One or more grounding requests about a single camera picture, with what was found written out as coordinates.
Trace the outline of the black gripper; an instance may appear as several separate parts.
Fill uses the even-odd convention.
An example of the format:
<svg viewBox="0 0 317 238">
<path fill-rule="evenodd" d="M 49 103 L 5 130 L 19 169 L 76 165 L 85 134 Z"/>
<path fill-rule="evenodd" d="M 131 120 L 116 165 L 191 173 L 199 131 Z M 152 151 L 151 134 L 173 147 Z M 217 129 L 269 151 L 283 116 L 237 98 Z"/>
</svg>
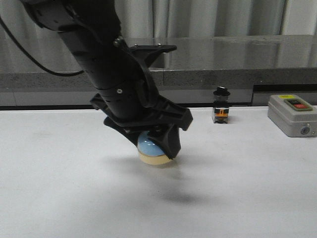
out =
<svg viewBox="0 0 317 238">
<path fill-rule="evenodd" d="M 126 44 L 89 46 L 89 78 L 97 90 L 91 104 L 106 114 L 104 125 L 116 130 L 136 147 L 138 131 L 170 158 L 181 149 L 179 128 L 187 130 L 193 117 L 188 108 L 159 94 L 149 66 L 175 45 Z"/>
</svg>

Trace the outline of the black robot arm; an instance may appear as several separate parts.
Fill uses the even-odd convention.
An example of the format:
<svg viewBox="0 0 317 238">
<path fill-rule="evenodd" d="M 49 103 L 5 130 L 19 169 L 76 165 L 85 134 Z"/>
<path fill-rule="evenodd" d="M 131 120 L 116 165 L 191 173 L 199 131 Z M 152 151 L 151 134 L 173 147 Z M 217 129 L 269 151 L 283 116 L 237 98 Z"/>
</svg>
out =
<svg viewBox="0 0 317 238">
<path fill-rule="evenodd" d="M 146 132 L 168 158 L 177 156 L 179 131 L 193 117 L 159 94 L 149 70 L 175 45 L 128 46 L 112 0 L 25 0 L 23 6 L 38 26 L 58 33 L 87 73 L 97 90 L 91 104 L 106 114 L 105 125 L 133 144 Z"/>
</svg>

